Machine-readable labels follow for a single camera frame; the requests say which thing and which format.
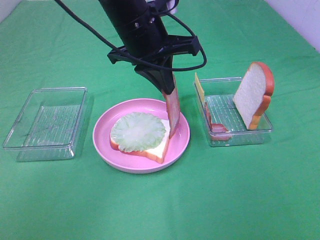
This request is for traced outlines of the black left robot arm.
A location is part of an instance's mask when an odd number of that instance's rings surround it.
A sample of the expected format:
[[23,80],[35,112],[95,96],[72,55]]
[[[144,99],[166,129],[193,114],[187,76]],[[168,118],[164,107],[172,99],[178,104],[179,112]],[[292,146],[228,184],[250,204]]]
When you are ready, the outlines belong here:
[[197,55],[198,37],[169,35],[157,13],[160,0],[102,0],[100,4],[124,44],[108,53],[111,63],[132,63],[137,74],[170,95],[175,89],[173,56]]

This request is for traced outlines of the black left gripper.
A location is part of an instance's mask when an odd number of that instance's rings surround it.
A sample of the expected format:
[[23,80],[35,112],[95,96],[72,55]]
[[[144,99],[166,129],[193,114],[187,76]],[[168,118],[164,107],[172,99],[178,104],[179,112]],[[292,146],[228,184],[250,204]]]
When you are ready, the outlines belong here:
[[199,69],[200,65],[173,68],[173,56],[200,51],[200,42],[194,32],[183,26],[189,36],[169,35],[163,24],[126,24],[117,26],[123,46],[112,47],[107,57],[112,64],[130,62],[134,71],[150,81],[160,92],[170,95],[175,89],[175,72]]

